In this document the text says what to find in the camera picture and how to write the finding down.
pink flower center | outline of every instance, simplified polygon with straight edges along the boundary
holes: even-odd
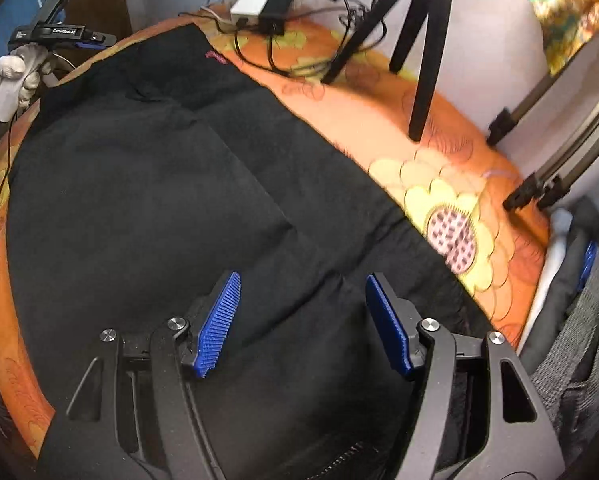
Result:
[[[470,269],[477,253],[477,240],[468,215],[449,206],[440,206],[431,215],[426,238],[446,258],[454,274]]]

black power adapter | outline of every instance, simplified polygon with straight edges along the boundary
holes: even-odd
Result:
[[[268,0],[260,12],[257,31],[264,36],[283,36],[293,0]]]

ribbed blue pad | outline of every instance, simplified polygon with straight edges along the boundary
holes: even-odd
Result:
[[[234,313],[239,306],[241,292],[241,276],[238,272],[233,272],[199,333],[197,357],[192,367],[196,371],[197,377],[201,379],[205,378],[208,371],[217,364],[219,353],[233,322]]]
[[[413,364],[408,354],[408,338],[390,301],[372,274],[366,279],[366,305],[371,311],[391,368],[403,376],[410,375]]]

floral tablecloth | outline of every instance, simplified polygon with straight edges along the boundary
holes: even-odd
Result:
[[[220,34],[210,20],[182,17],[119,42],[66,80],[131,44],[191,22],[204,30],[214,47],[209,47],[207,56],[233,62],[267,86],[384,187],[445,258],[493,325],[516,344],[543,266],[547,220],[534,206],[513,216],[504,212],[502,201],[521,183],[521,176],[441,96],[433,99],[422,142],[410,141],[406,132],[417,83],[408,73],[389,73],[388,60],[381,54],[358,54],[336,84],[327,87],[316,76],[290,80],[245,64],[234,52],[232,35]],[[266,64],[266,41],[244,34],[240,46],[247,59]],[[328,58],[339,41],[336,34],[303,20],[290,23],[272,49],[276,64],[288,68]],[[13,157],[38,111],[37,104],[13,127]],[[7,167],[6,149],[4,137],[0,183]],[[0,391],[26,443],[38,454],[54,409],[35,378],[13,305],[6,257],[8,197],[6,183],[0,196]]]

pink embroidery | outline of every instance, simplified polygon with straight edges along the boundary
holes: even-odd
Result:
[[[222,56],[221,54],[218,54],[217,52],[215,52],[214,50],[209,50],[206,53],[206,57],[208,59],[210,59],[211,57],[214,57],[215,59],[218,60],[218,62],[220,62],[222,65],[227,65],[228,64],[228,60]]]

